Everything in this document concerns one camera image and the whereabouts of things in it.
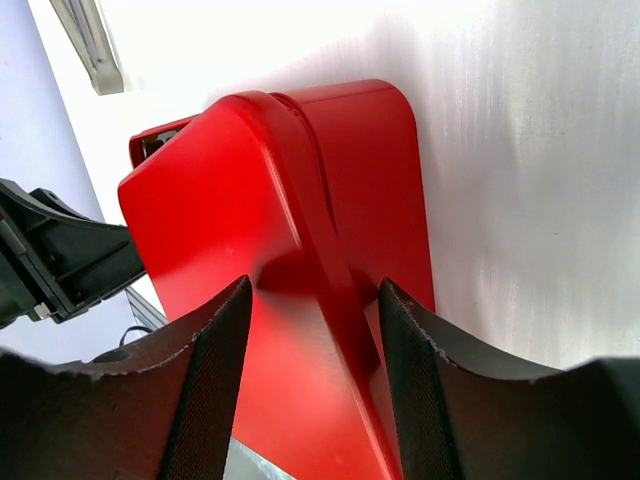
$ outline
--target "black cable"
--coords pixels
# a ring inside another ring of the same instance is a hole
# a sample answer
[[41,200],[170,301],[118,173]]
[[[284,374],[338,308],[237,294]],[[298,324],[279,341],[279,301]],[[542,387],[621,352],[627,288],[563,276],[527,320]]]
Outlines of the black cable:
[[135,332],[135,331],[146,332],[146,333],[152,333],[153,332],[153,330],[151,330],[149,327],[145,327],[144,325],[134,325],[133,327],[129,327],[122,334],[122,338],[120,339],[120,345],[119,346],[123,347],[124,346],[124,341],[127,338],[127,334],[129,332]]

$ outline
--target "black rubber pad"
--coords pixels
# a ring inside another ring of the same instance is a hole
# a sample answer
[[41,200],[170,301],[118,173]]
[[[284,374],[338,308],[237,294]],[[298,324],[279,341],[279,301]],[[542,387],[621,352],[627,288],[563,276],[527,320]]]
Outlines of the black rubber pad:
[[251,295],[238,279],[88,364],[0,352],[0,479],[222,478]]
[[389,280],[379,308],[406,480],[640,478],[640,360],[537,365]]

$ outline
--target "white wall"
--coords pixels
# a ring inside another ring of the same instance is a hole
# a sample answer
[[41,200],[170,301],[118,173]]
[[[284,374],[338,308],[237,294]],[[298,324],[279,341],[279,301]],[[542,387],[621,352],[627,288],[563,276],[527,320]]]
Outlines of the white wall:
[[551,365],[640,353],[640,4],[420,5],[103,0],[130,93],[91,102],[41,31],[107,218],[141,128],[235,90],[383,78],[418,122],[439,312]]
[[[44,187],[79,212],[102,214],[36,24],[23,0],[0,2],[0,177],[26,191]],[[120,295],[55,325],[20,318],[0,330],[0,346],[51,363],[89,360],[118,346],[134,324]]]

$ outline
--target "textured black surface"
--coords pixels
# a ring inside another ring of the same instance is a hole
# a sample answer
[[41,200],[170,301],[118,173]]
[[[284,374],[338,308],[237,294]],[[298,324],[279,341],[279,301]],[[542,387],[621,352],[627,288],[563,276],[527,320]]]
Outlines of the textured black surface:
[[249,335],[250,300],[225,303],[218,321],[196,342],[162,480],[222,478]]
[[250,314],[245,277],[98,363],[0,352],[0,479],[222,478]]
[[391,287],[380,292],[380,322],[406,480],[461,478],[438,352],[406,314]]
[[501,352],[390,281],[380,322],[406,480],[640,478],[640,361]]

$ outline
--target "white surface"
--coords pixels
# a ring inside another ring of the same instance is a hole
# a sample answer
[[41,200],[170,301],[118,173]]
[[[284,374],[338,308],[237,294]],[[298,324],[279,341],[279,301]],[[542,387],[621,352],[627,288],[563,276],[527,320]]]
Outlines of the white surface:
[[439,312],[554,366],[640,353],[637,2],[102,5],[138,93],[96,107],[58,78],[83,153],[113,133],[85,153],[102,205],[125,137],[181,102],[383,78],[416,114]]
[[[71,207],[101,218],[96,196],[38,30],[23,0],[0,1],[0,177],[27,192],[44,187]],[[51,363],[90,360],[118,346],[134,324],[123,295],[63,325],[18,319],[0,346]]]

